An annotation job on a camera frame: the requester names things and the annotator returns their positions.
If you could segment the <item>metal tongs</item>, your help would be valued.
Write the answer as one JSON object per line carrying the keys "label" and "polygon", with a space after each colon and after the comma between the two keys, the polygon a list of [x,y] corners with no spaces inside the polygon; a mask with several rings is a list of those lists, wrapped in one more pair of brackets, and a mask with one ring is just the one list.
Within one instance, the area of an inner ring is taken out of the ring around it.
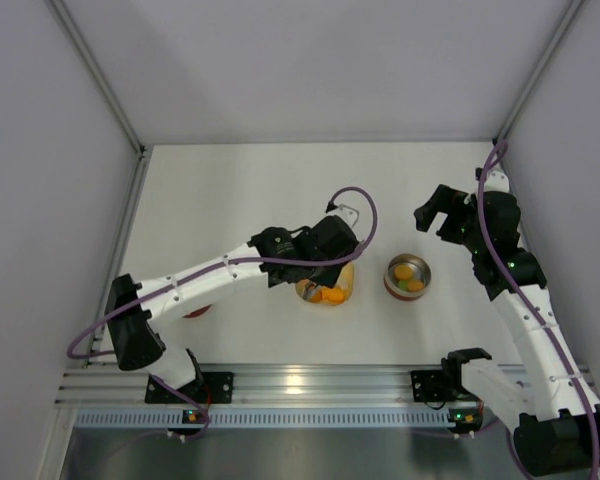
{"label": "metal tongs", "polygon": [[320,303],[322,301],[322,287],[313,281],[307,281],[302,289],[301,298],[310,303]]}

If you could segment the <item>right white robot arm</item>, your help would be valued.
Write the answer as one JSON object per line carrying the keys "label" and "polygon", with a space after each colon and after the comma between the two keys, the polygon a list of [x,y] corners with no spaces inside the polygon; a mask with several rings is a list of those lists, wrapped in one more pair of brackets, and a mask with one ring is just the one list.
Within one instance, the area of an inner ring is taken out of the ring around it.
{"label": "right white robot arm", "polygon": [[570,353],[553,312],[547,280],[521,244],[521,210],[502,172],[490,173],[475,193],[439,185],[414,212],[416,228],[437,231],[465,247],[477,281],[506,324],[530,386],[510,380],[481,348],[456,350],[442,360],[456,397],[483,401],[505,425],[518,462],[533,477],[600,470],[600,399]]}

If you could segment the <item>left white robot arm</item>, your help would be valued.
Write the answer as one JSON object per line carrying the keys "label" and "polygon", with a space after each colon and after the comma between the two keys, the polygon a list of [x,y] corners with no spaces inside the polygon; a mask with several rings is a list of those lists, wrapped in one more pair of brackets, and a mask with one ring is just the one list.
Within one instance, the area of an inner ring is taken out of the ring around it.
{"label": "left white robot arm", "polygon": [[335,286],[342,259],[359,245],[353,231],[358,219],[356,210],[331,204],[312,227],[268,227],[199,266],[150,280],[136,281],[128,274],[115,278],[105,313],[118,368],[144,370],[173,389],[194,384],[200,370],[193,352],[169,341],[168,328],[248,287],[302,281]]}

